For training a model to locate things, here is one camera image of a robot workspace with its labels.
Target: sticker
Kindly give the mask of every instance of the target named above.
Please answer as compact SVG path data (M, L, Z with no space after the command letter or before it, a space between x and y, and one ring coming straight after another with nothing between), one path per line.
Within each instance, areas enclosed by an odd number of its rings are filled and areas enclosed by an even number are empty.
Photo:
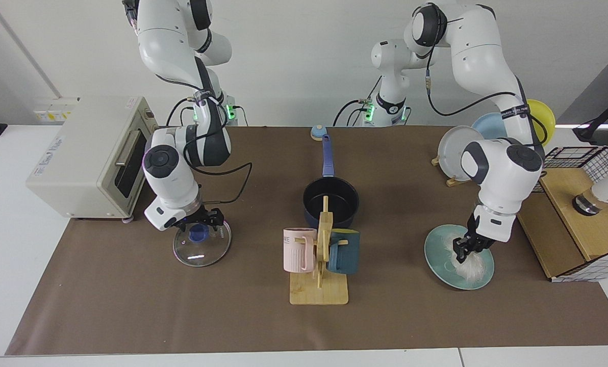
M132 97L127 101L127 105L125 105L125 108L128 110L131 110L134 108L134 106L136 106L136 101L139 100L138 97Z
M61 137L56 137L53 142L50 143L50 146L48 146L48 149L45 150L45 153L41 157L38 165L36 165L36 169L34 169L32 172L33 176L41 176L45 172L45 169L50 164L50 161L53 160L53 156L55 156L55 153L57 153L57 149L64 144L64 139L66 139L66 136L62 135Z

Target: wooden mug holder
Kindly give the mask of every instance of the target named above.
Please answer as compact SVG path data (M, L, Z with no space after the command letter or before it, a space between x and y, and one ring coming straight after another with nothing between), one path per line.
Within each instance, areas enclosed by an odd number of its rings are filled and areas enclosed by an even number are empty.
M318 224L318 239L313 242L316 248L316 266L313 272L290 273L290 304L333 305L347 304L347 276L327 270L329 246L334 226L334 213L329 212L329 197L323 198L323 209ZM304 243L304 239L295 241ZM339 241L339 246L348 244Z

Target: white robotic arm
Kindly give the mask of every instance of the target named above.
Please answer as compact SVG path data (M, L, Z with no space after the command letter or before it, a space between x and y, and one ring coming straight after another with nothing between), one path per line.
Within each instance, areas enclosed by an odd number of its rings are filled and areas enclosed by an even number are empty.
M229 40L209 29L210 0L123 0L123 5L143 63L162 80L192 88L197 116L196 124L154 133L143 172L157 198L145 216L159 230L193 222L222 225L219 209L204 209L189 166L221 165L231 153L225 105L233 98L206 67L230 60Z
M523 88L504 59L495 14L482 5L426 3L413 12L404 39L374 47L372 62L383 73L383 83L378 94L371 96L376 103L367 112L367 125L390 126L400 121L408 87L401 74L404 69L427 68L427 95L432 103L428 67L433 64L435 47L451 48L456 82L497 105L507 134L502 139L471 142L463 151L461 167L481 190L467 234L454 241L462 263L470 252L510 239L516 213L540 177L544 151Z

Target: white plate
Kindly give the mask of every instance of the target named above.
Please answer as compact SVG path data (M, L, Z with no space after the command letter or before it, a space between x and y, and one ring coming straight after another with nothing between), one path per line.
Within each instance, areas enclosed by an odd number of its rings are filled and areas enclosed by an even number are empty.
M447 177L455 177L456 181L470 180L461 167L461 156L467 144L475 140L483 140L483 135L469 126L454 127L442 137L438 146L438 158L440 168Z

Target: mug handle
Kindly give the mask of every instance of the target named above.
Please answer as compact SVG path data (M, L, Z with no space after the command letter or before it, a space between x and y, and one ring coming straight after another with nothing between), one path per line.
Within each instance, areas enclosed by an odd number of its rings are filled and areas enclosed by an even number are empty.
M306 270L309 267L311 267L313 264L309 264L309 257L311 253L313 253L313 246L311 241L313 241L311 238L306 237L306 235L303 236L304 238L304 265L301 266L302 270Z

